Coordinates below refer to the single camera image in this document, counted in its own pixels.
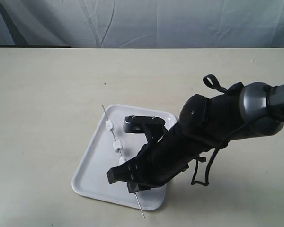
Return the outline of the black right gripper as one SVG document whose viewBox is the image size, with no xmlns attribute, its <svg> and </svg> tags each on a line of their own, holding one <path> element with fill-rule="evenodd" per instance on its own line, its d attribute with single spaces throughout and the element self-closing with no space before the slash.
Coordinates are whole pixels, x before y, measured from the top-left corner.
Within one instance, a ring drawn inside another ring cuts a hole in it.
<svg viewBox="0 0 284 227">
<path fill-rule="evenodd" d="M 172 127 L 155 144 L 125 163 L 107 172 L 109 184 L 127 182 L 129 193 L 150 190 L 165 185 L 189 168 L 189 162 L 199 155 L 199 142 Z"/>
</svg>

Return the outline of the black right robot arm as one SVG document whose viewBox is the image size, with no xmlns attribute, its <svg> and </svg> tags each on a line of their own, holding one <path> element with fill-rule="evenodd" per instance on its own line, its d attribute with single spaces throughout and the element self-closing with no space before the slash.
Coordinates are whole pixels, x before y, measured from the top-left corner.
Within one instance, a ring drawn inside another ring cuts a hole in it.
<svg viewBox="0 0 284 227">
<path fill-rule="evenodd" d="M 110 184 L 125 182 L 129 193 L 159 188 L 186 171 L 190 161 L 205 162 L 202 153 L 212 150 L 201 182 L 207 186 L 217 153 L 230 141 L 272 136 L 283 128 L 284 84 L 239 82 L 226 89 L 212 74 L 203 81 L 220 94 L 189 98 L 170 129 L 159 117 L 125 117 L 124 132 L 144 134 L 147 143 L 135 157 L 108 170 Z"/>
</svg>

